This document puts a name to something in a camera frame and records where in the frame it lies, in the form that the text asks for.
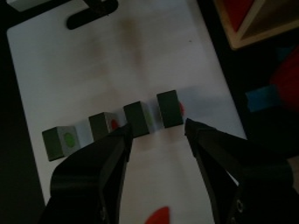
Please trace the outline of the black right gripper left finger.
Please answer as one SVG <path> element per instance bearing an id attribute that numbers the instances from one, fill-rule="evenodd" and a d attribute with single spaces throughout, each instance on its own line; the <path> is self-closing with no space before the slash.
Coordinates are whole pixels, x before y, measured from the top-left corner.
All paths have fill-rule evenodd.
<path id="1" fill-rule="evenodd" d="M 39 224 L 119 224 L 133 142 L 127 124 L 58 165 Z"/>

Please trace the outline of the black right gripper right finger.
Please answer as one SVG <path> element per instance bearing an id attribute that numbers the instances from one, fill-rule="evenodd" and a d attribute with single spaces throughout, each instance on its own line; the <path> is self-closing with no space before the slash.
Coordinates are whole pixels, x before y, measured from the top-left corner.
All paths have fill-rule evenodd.
<path id="1" fill-rule="evenodd" d="M 215 224 L 299 224 L 299 193 L 287 160 L 202 122 L 185 124 Z"/>

